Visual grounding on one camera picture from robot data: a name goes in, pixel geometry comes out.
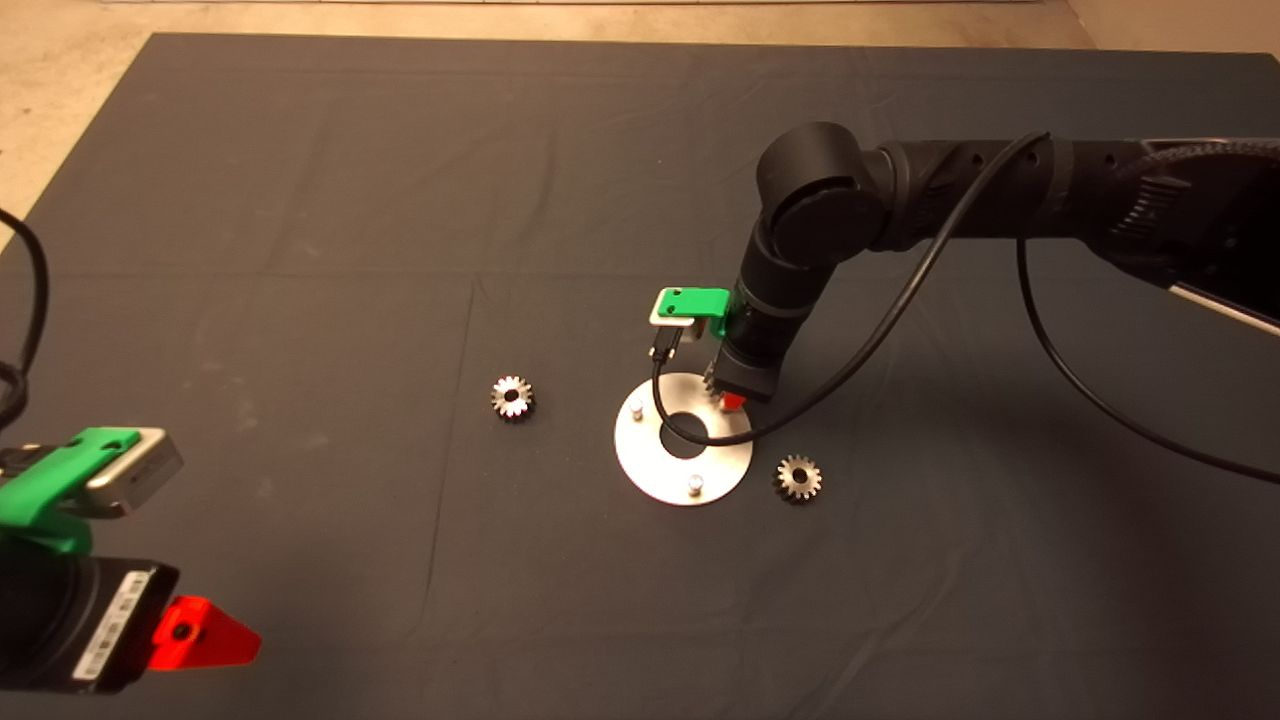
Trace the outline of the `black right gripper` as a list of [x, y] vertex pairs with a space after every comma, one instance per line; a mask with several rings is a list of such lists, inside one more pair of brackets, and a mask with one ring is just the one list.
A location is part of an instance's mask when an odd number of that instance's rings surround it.
[[748, 400], [768, 404], [774, 398], [786, 355], [801, 327], [800, 315], [730, 310], [710, 368], [710, 388], [721, 393], [721, 411], [741, 413]]

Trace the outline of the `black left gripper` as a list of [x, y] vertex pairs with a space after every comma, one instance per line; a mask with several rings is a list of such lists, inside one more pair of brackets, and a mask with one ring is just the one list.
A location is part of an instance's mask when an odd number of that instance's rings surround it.
[[262, 638], [210, 600], [177, 596], [180, 571], [146, 559], [61, 556], [69, 579], [55, 598], [55, 623], [40, 648], [40, 689], [118, 694], [156, 673], [238, 667], [256, 660]]

